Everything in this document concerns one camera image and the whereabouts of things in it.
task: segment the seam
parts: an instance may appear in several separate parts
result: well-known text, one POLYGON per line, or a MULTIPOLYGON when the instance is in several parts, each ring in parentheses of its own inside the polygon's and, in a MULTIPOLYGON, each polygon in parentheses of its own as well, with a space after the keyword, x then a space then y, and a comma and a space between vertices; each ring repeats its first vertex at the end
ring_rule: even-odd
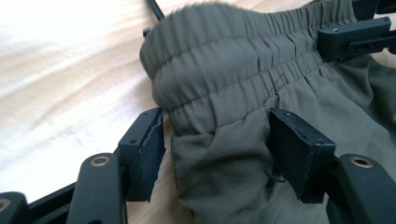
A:
POLYGON ((166 60, 164 63, 160 64, 159 68, 154 72, 154 74, 155 74, 154 77, 156 77, 156 76, 158 75, 158 73, 159 73, 166 65, 168 65, 170 62, 172 62, 175 58, 178 58, 178 57, 180 57, 181 55, 183 55, 183 54, 185 54, 185 53, 191 52, 191 51, 193 51, 194 49, 201 48, 201 47, 203 47, 203 46, 205 46, 205 45, 209 45, 209 44, 213 44, 213 43, 219 43, 219 42, 221 42, 221 41, 227 41, 227 40, 237 40, 237 39, 254 40, 254 39, 263 38, 263 37, 268 38, 268 37, 277 36, 277 35, 296 34, 296 33, 301 32, 302 30, 308 30, 308 29, 310 29, 310 28, 311 28, 311 29, 312 29, 312 28, 318 28, 319 26, 330 26, 330 25, 332 25, 332 24, 341 23, 341 21, 352 20, 353 18, 354 18, 354 16, 350 16, 350 17, 348 17, 348 18, 343 18, 343 19, 341 19, 341 20, 339 20, 339 21, 332 21, 332 22, 323 23, 323 24, 309 25, 309 26, 307 26, 307 27, 304 28, 304 29, 300 29, 300 30, 291 30, 291 31, 288 31, 288 32, 285 32, 285 33, 279 33, 279 34, 274 34, 274 35, 252 35, 252 36, 237 36, 237 35, 235 35, 235 36, 222 37, 222 38, 218 38, 218 39, 206 40, 205 42, 203 42, 203 43, 201 43, 201 44, 198 44, 198 45, 196 45, 196 46, 193 46, 193 47, 184 49, 184 50, 182 50, 181 52, 179 52, 179 53, 177 53, 177 54, 171 56, 170 59, 168 59, 168 60, 166 60))
POLYGON ((314 49, 314 50, 309 50, 308 52, 305 52, 305 53, 300 54, 300 55, 296 55, 296 57, 293 57, 292 59, 287 60, 287 61, 285 61, 285 62, 283 62, 283 63, 276 64, 276 65, 274 65, 273 67, 268 68, 268 69, 266 69, 266 70, 264 70, 264 71, 260 71, 259 73, 256 73, 256 74, 251 75, 251 76, 244 76, 244 77, 242 77, 242 78, 237 79, 235 82, 232 82, 232 83, 224 84, 223 86, 221 86, 221 87, 218 88, 218 89, 215 89, 215 90, 210 91, 210 92, 208 92, 208 93, 206 93, 206 94, 203 94, 203 95, 200 95, 200 96, 198 96, 198 97, 196 97, 196 98, 193 98, 193 99, 191 99, 191 100, 189 100, 189 101, 187 101, 187 102, 184 102, 184 103, 182 103, 182 104, 180 104, 180 105, 177 105, 177 106, 175 106, 174 108, 171 108, 168 112, 169 112, 169 113, 173 113, 173 112, 175 112, 176 110, 179 110, 181 107, 183 107, 183 106, 185 106, 185 105, 192 104, 192 103, 195 102, 195 101, 198 101, 198 100, 201 100, 201 99, 203 99, 203 98, 206 98, 206 97, 208 97, 209 95, 212 95, 212 94, 214 94, 214 93, 217 93, 217 92, 219 92, 219 91, 222 91, 222 90, 225 89, 225 88, 234 86, 234 85, 236 85, 236 84, 238 84, 238 83, 240 83, 240 82, 242 82, 242 81, 246 81, 246 80, 252 79, 252 78, 254 78, 254 77, 258 76, 258 75, 260 75, 260 76, 262 77, 262 75, 263 75, 264 73, 268 73, 268 71, 270 71, 271 69, 276 69, 276 68, 279 67, 279 66, 282 66, 282 65, 284 65, 284 64, 287 64, 287 63, 290 63, 290 62, 293 62, 293 61, 296 61, 296 59, 301 58, 301 57, 304 57, 305 55, 311 54, 312 52, 315 52, 315 51, 316 51, 315 49, 314 49))

